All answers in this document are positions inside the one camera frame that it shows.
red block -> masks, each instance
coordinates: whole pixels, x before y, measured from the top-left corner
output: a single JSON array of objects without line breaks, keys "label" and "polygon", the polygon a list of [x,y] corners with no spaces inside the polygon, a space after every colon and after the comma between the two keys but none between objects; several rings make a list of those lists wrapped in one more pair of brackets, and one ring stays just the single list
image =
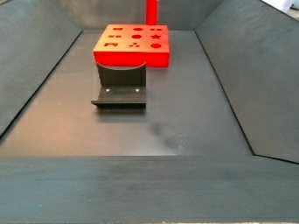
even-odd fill
[{"label": "red block", "polygon": [[95,61],[104,66],[168,67],[167,25],[111,24],[94,49]]}]

